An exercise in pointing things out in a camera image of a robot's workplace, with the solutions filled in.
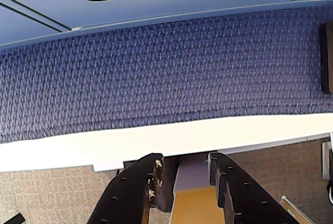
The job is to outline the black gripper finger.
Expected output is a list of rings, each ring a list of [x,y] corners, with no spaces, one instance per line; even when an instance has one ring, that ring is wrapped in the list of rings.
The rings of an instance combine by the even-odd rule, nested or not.
[[[229,156],[209,154],[209,181],[225,223],[298,223],[255,179]]]
[[[170,213],[174,159],[148,154],[116,175],[105,188],[88,223],[148,223],[151,208]]]

